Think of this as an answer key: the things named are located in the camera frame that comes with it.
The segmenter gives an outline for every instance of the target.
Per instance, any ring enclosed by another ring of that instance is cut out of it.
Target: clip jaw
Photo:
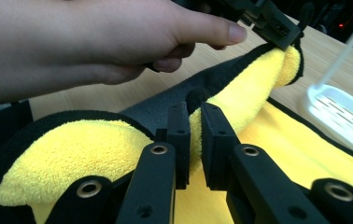
[[[230,21],[242,21],[254,27],[253,32],[280,49],[287,49],[301,28],[284,15],[270,0],[174,0],[182,7],[198,11],[202,4],[210,7],[209,14]]]

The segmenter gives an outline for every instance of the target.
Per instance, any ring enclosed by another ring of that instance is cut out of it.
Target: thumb
[[[236,22],[202,12],[182,10],[178,26],[178,41],[228,46],[241,43],[247,38],[247,30]]]

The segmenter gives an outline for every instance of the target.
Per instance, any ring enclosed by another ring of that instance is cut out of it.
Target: white plastic tray
[[[300,110],[330,138],[353,150],[353,96],[329,85],[314,85]]]

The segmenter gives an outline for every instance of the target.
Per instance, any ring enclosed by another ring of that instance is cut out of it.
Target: white dish rack
[[[323,79],[308,88],[300,109],[304,117],[330,138],[353,150],[353,96],[325,84],[352,49],[353,34]]]

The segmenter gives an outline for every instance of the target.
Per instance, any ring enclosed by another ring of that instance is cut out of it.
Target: black clamp
[[[227,191],[234,223],[353,223],[353,187],[327,178],[305,189],[263,149],[240,144],[219,107],[203,104],[201,111],[205,182]],[[113,183],[76,181],[47,223],[173,223],[175,191],[189,184],[190,135],[186,105],[172,106],[167,129],[143,149],[133,173]]]
[[[296,42],[312,19],[314,7],[304,7],[305,16],[294,24],[270,0],[173,0],[178,5],[199,11],[202,5],[209,7],[209,14],[230,21],[242,21],[251,26],[252,31],[266,42],[275,44],[280,49],[287,49]]]

